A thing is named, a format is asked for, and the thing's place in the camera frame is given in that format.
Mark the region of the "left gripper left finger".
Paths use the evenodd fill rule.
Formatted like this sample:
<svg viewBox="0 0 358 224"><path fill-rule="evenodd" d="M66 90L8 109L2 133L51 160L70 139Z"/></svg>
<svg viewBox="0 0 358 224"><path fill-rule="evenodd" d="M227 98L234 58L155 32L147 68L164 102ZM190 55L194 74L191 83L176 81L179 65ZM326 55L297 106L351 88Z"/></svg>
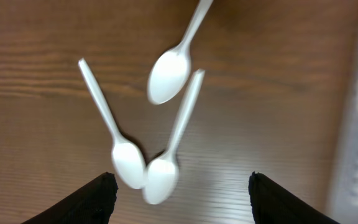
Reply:
<svg viewBox="0 0 358 224"><path fill-rule="evenodd" d="M105 172L23 224L108 224L117 200L114 174Z"/></svg>

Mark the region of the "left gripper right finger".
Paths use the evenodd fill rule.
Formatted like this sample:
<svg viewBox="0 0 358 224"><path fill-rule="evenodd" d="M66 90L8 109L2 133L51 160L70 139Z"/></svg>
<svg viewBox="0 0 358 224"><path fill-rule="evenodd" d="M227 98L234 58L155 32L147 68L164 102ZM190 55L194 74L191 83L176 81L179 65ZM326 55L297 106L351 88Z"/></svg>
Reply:
<svg viewBox="0 0 358 224"><path fill-rule="evenodd" d="M256 224L339 224L262 173L250 175L248 191Z"/></svg>

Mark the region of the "white utensil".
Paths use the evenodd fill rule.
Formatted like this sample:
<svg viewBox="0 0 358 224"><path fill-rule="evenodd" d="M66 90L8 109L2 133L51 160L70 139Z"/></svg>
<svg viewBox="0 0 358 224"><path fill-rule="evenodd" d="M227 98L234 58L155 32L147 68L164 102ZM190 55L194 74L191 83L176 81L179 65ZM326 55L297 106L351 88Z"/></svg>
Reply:
<svg viewBox="0 0 358 224"><path fill-rule="evenodd" d="M145 160L139 146L125 138L120 132L104 94L84 58L79 59L78 66L86 86L111 133L111 160L117 174L129 187L133 189L143 188Z"/></svg>

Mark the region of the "white spoon hidden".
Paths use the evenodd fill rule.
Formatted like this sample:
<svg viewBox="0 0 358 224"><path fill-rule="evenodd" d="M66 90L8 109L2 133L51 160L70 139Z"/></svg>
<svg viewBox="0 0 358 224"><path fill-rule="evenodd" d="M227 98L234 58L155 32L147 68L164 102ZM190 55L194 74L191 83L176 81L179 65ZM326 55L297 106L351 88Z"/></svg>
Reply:
<svg viewBox="0 0 358 224"><path fill-rule="evenodd" d="M204 75L205 71L202 69L193 73L175 118L167 148L146 168L142 194L148 204L162 203L175 190L180 176L177 149L198 99Z"/></svg>

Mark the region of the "white spoon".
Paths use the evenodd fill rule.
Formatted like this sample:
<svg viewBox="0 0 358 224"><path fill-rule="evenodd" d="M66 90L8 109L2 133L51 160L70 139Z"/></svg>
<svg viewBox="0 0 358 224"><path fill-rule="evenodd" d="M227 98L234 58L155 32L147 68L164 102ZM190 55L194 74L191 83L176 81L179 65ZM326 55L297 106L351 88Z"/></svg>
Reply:
<svg viewBox="0 0 358 224"><path fill-rule="evenodd" d="M164 52L153 65L147 84L147 98L154 105L171 100L184 86L191 72L190 44L213 0L200 0L180 43Z"/></svg>

